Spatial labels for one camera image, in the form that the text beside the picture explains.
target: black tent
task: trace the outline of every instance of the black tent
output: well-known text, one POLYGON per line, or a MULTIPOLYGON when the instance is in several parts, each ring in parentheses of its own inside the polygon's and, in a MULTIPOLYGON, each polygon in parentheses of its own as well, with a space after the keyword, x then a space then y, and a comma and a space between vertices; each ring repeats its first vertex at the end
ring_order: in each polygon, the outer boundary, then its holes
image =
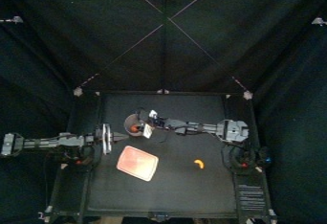
MULTIPOLYGON (((327 18, 326 3, 0 0, 1 136, 65 131, 76 88, 249 90, 260 141, 275 158, 275 212, 287 223, 326 223, 327 27, 312 24, 327 18), (9 21, 15 16, 23 23, 9 21)), ((32 223, 44 208, 43 158, 0 166, 0 222, 32 223)))

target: pink plate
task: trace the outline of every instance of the pink plate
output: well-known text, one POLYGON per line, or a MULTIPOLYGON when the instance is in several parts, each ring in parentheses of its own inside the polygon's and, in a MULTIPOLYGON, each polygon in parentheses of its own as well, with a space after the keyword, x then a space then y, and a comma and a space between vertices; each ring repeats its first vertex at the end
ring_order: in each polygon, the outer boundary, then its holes
POLYGON ((159 158, 140 149, 125 146, 117 161, 117 169, 149 181, 157 168, 159 158))

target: orange object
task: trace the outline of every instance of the orange object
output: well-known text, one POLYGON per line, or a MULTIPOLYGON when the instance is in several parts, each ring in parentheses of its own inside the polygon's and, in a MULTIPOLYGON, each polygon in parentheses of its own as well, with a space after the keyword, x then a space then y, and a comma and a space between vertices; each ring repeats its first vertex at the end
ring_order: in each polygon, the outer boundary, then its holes
POLYGON ((199 164, 199 168, 204 168, 204 163, 201 162, 201 160, 196 159, 193 162, 199 164))
POLYGON ((137 125, 133 124, 133 125, 131 126, 131 132, 132 132, 132 133, 136 133, 137 131, 139 131, 137 125))
POLYGON ((117 161, 117 169, 133 177, 149 181, 156 172, 159 158, 140 149, 125 146, 117 161))

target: white tag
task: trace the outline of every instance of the white tag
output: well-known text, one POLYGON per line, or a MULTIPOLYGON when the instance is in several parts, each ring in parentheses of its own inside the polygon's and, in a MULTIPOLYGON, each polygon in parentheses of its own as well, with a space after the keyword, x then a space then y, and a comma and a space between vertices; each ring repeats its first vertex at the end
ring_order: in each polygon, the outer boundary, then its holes
POLYGON ((151 110, 148 117, 149 118, 157 117, 157 112, 155 110, 151 110))
POLYGON ((147 139, 149 139, 151 135, 152 135, 152 127, 148 124, 145 124, 144 131, 143 131, 143 136, 147 139))

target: banana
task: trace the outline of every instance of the banana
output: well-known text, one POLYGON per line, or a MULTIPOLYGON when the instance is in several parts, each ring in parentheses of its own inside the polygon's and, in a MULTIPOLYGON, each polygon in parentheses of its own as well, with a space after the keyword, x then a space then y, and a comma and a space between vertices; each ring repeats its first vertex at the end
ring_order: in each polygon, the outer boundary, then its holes
POLYGON ((204 163, 199 159, 193 160, 193 162, 199 164, 199 168, 204 168, 204 163))

